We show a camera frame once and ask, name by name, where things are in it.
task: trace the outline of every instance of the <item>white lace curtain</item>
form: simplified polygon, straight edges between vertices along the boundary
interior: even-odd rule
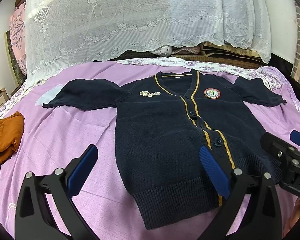
[[[27,84],[91,60],[210,41],[255,49],[268,62],[264,0],[27,0]]]

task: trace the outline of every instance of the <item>round badge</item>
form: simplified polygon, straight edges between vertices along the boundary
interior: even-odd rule
[[[220,97],[220,91],[218,89],[215,89],[215,88],[207,88],[204,91],[204,95],[207,98],[216,99],[216,98]]]

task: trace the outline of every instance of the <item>v-neck collar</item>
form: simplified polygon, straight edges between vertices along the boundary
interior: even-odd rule
[[[192,74],[192,81],[191,81],[191,85],[189,87],[189,89],[187,90],[187,92],[184,95],[180,95],[177,92],[172,91],[169,87],[167,87],[163,80],[162,80],[162,76],[171,76],[171,75],[178,75],[178,76],[182,76],[182,75],[189,75]],[[185,98],[190,98],[192,96],[192,94],[194,93],[194,91],[196,90],[198,83],[199,83],[199,74],[196,70],[191,69],[190,72],[184,72],[181,74],[176,74],[176,73],[162,73],[159,72],[157,74],[154,75],[155,79],[158,83],[158,85],[165,90],[168,94],[174,95],[174,96],[181,96],[181,97],[185,97]]]

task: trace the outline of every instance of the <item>ribbed hem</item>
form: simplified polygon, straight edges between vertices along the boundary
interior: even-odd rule
[[[218,207],[208,176],[152,188],[132,195],[146,229],[162,227]]]
[[[257,155],[249,155],[239,160],[234,160],[234,163],[236,168],[242,169],[249,175],[262,176],[265,172],[269,172],[274,184],[278,184],[282,178],[280,162],[276,159],[268,161]]]

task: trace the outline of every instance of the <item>school emblem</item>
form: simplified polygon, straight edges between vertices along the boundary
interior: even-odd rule
[[[216,99],[216,98],[220,97],[220,91],[218,89],[215,89],[215,88],[207,88],[204,91],[204,95],[207,98]]]
[[[155,95],[160,95],[160,92],[149,93],[149,91],[141,91],[140,95],[144,97],[153,97]]]

